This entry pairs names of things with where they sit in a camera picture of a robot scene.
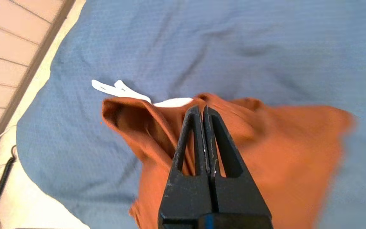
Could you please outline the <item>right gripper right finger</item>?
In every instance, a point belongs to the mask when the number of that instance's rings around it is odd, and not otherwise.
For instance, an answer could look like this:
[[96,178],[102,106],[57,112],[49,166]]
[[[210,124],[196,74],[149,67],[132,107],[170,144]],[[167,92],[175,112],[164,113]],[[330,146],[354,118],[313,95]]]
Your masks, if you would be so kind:
[[221,115],[204,108],[208,173],[212,184],[212,205],[218,213],[270,215]]

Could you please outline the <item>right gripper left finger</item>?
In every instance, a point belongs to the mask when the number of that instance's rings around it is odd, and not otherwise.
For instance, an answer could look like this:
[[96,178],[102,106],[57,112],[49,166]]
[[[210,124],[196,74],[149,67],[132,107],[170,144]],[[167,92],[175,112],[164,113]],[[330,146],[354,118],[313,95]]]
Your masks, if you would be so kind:
[[[183,173],[186,148],[194,146],[195,175]],[[198,106],[188,109],[158,213],[160,229],[197,229],[198,220],[213,210],[209,188],[210,165]]]

